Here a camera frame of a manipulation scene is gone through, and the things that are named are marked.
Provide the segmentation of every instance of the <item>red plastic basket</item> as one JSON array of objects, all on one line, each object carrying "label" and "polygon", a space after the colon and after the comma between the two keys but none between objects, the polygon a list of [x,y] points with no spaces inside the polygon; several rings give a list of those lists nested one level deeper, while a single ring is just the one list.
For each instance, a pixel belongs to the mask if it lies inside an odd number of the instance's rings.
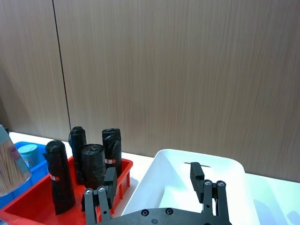
[{"label": "red plastic basket", "polygon": [[[132,165],[132,161],[122,159],[122,173],[118,178],[117,192],[111,214],[114,213],[120,200],[123,199],[124,193],[130,186],[130,168]],[[84,225],[85,213],[81,211],[81,199],[85,187],[76,184],[73,157],[69,159],[69,167],[76,198],[76,204],[73,208],[58,216],[55,215],[50,175],[48,174],[0,210],[0,218],[12,225]]]}]

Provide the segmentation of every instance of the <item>blue plastic box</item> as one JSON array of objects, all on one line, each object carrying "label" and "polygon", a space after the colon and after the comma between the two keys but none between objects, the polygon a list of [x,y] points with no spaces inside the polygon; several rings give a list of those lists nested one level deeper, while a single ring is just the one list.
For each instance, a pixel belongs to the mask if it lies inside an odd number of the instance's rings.
[{"label": "blue plastic box", "polygon": [[3,206],[5,206],[6,204],[10,203],[13,199],[15,199],[17,196],[19,196],[24,191],[29,189],[31,186],[33,186],[35,183],[37,183],[40,179],[42,179],[44,176],[46,176],[49,173],[48,167],[47,167],[47,162],[46,162],[44,156],[42,155],[42,153],[45,152],[45,145],[30,143],[30,142],[18,142],[18,143],[15,143],[15,147],[18,149],[27,144],[37,145],[39,163],[35,167],[30,169],[31,178],[25,184],[23,184],[22,186],[17,188],[15,191],[13,191],[3,197],[0,197],[0,209]]}]

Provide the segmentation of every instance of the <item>white countertop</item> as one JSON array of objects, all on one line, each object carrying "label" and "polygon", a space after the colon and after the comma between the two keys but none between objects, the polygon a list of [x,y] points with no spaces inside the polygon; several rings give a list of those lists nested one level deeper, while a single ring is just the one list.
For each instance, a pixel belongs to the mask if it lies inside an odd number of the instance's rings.
[{"label": "white countertop", "polygon": [[[9,133],[13,143],[26,141],[47,144],[51,139]],[[72,156],[72,151],[67,142],[67,156]],[[153,158],[135,154],[122,153],[122,158],[133,161],[130,170],[130,188],[126,191],[123,200],[119,203],[114,216],[119,216],[124,210],[129,198],[137,184],[143,179],[150,167]],[[262,225],[300,225],[300,183],[267,178],[246,173],[255,208]]]}]

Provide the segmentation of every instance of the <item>black trash bag roll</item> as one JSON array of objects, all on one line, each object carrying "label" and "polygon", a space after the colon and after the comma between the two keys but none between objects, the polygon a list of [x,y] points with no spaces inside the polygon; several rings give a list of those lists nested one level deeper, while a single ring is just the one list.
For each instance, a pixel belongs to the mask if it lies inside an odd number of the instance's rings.
[{"label": "black trash bag roll", "polygon": [[106,168],[116,167],[118,177],[122,173],[121,131],[117,128],[102,131]]},{"label": "black trash bag roll", "polygon": [[46,145],[43,153],[50,173],[52,184],[52,199],[55,214],[69,210],[75,204],[68,158],[65,145],[61,141],[51,141]]},{"label": "black trash bag roll", "polygon": [[96,190],[104,185],[106,172],[104,148],[100,144],[85,145],[81,151],[82,178],[86,188]]},{"label": "black trash bag roll", "polygon": [[86,145],[85,130],[82,127],[74,127],[69,135],[69,144],[72,149],[76,183],[83,184],[81,171],[81,150]]}]

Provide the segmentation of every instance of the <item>wooden wall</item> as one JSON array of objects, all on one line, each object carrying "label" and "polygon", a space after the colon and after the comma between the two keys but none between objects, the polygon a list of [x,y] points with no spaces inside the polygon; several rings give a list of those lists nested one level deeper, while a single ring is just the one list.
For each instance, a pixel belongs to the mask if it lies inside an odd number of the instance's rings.
[{"label": "wooden wall", "polygon": [[0,123],[16,132],[68,137],[51,0],[0,1]]}]

